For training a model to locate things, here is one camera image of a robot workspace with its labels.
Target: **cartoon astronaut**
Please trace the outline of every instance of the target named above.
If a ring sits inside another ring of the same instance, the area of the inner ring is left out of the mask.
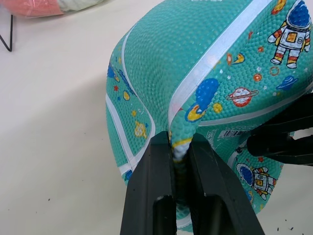
[[[304,1],[296,0],[286,16],[286,21],[268,38],[269,43],[275,43],[277,46],[271,62],[280,65],[286,52],[289,51],[287,67],[297,68],[300,53],[310,50],[311,29],[312,21]]]
[[[250,168],[246,164],[239,163],[236,166],[238,173],[241,178],[247,182],[261,197],[266,200],[266,195],[272,193],[273,189],[270,187],[275,187],[276,179],[272,178],[267,174],[268,168]]]

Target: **pink ball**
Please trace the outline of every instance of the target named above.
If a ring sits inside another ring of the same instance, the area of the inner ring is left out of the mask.
[[[13,15],[41,17],[64,14],[57,0],[0,0]]]

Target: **ringed planet graphic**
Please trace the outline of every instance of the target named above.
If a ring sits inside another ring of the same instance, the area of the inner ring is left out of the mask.
[[[130,99],[131,99],[131,97],[129,96],[129,93],[128,93],[128,91],[124,91],[123,92],[123,98],[124,98],[124,100],[126,100],[126,101],[129,101]]]
[[[298,78],[294,78],[294,76],[287,76],[282,84],[276,87],[278,90],[289,91],[292,86],[298,81]]]
[[[250,91],[247,88],[239,87],[232,94],[226,96],[226,100],[231,100],[233,101],[234,105],[236,105],[239,108],[242,108],[248,105],[251,102],[252,97],[258,94],[259,94],[258,90]]]

